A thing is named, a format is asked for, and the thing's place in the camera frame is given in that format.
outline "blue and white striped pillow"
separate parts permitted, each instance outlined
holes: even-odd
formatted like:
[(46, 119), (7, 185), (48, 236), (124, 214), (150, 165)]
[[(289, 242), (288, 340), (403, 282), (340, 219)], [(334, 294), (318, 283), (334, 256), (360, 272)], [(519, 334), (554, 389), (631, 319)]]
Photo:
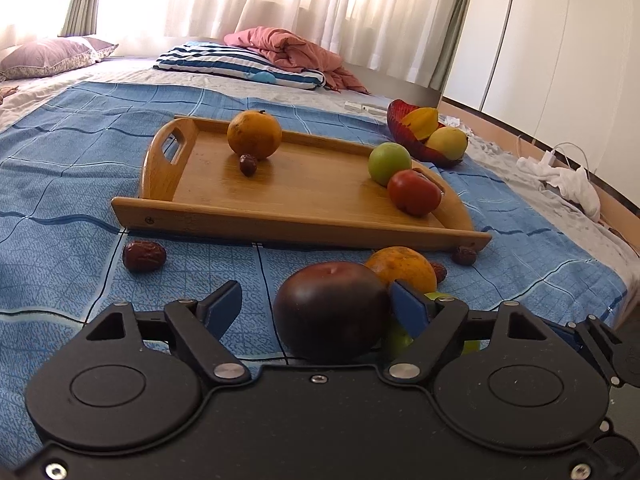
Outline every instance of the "blue and white striped pillow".
[(324, 85), (318, 70), (287, 72), (246, 48), (190, 41), (162, 54), (154, 65), (163, 70), (225, 75), (293, 88), (312, 90)]

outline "pink blanket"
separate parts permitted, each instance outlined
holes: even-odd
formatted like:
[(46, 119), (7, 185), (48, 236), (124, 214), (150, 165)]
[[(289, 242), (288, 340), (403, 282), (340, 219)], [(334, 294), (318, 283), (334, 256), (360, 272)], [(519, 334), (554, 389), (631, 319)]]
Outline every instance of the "pink blanket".
[(304, 68), (320, 70), (324, 73), (327, 86), (332, 90), (347, 89), (369, 93), (358, 78), (342, 66), (342, 58), (338, 54), (283, 28), (248, 28), (227, 34), (225, 44), (253, 50), (278, 68), (290, 72), (301, 72)]

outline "red apple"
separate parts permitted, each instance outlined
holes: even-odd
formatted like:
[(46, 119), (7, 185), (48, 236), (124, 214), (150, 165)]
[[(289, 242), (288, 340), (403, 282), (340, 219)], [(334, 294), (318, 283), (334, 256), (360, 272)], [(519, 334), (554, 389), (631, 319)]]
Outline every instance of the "red apple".
[(419, 171), (398, 171), (386, 186), (391, 202), (413, 216), (425, 216), (442, 200), (442, 190)]
[(315, 363), (347, 362), (375, 345), (391, 307), (385, 284), (364, 265), (327, 262), (282, 284), (273, 319), (282, 342)]

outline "yellow pear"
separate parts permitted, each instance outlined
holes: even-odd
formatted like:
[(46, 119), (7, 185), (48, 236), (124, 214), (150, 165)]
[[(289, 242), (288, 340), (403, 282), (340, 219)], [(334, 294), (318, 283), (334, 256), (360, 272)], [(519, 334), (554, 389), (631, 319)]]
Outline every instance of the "yellow pear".
[(469, 140), (466, 134), (453, 126), (438, 128), (427, 139), (427, 148), (442, 153), (449, 160), (458, 160), (465, 154)]
[(409, 128), (418, 140), (426, 140), (438, 127), (436, 108), (416, 108), (402, 118), (404, 126)]

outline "wardrobe door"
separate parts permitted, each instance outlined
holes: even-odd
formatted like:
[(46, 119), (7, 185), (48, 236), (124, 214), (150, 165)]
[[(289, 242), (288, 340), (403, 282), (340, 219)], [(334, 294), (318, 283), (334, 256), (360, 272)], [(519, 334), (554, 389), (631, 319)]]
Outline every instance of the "wardrobe door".
[[(569, 0), (558, 64), (534, 134), (549, 146), (578, 144), (591, 171), (598, 167), (613, 131), (632, 11), (633, 0)], [(582, 163), (577, 150), (567, 151)]]
[(596, 175), (640, 206), (640, 0), (632, 17), (620, 100)]
[(534, 136), (558, 62), (569, 0), (513, 0), (481, 111)]
[(510, 0), (469, 0), (444, 97), (480, 109)]

